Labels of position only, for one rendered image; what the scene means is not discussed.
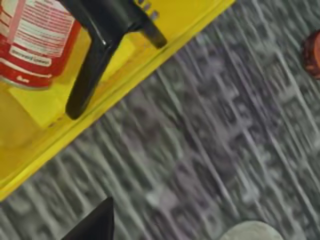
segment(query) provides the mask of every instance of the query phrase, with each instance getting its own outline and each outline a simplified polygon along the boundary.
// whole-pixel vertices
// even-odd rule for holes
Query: gray carpet
[[[58,240],[107,196],[116,240],[320,236],[318,0],[238,0],[1,204],[1,240]]]

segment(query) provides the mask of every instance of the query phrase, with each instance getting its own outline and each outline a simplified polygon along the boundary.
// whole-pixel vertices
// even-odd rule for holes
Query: yellow bin
[[[168,39],[156,50],[139,33],[121,43],[86,113],[72,121],[65,104],[90,40],[82,31],[70,64],[47,91],[0,83],[0,200],[7,197],[84,129],[123,98],[160,64],[202,30],[234,0],[150,0],[156,24]]]

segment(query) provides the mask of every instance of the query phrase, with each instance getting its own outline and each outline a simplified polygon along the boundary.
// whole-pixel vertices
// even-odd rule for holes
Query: white label
[[[33,53],[24,51],[18,47],[12,46],[10,49],[10,54],[15,56],[18,59],[21,59],[25,62],[43,66],[43,67],[50,67],[52,64],[52,60],[47,57],[38,56]]]
[[[74,22],[57,0],[25,0],[13,42],[28,51],[58,58]]]

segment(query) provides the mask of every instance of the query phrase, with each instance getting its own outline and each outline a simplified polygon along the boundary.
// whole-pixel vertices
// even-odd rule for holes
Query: tin can bottom
[[[9,84],[11,86],[14,86],[16,88],[19,89],[23,89],[23,90],[28,90],[28,91],[45,91],[48,90],[50,88],[50,86],[45,86],[45,87],[32,87],[32,86],[26,86],[24,84],[19,84],[15,81],[11,81],[10,79],[4,77],[4,76],[0,76],[0,81]]]

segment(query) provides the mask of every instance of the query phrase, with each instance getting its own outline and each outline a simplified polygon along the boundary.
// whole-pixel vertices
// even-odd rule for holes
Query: red round object
[[[320,80],[320,30],[311,34],[304,42],[302,56],[304,69]]]
[[[0,79],[47,89],[62,74],[81,26],[57,0],[0,1]]]

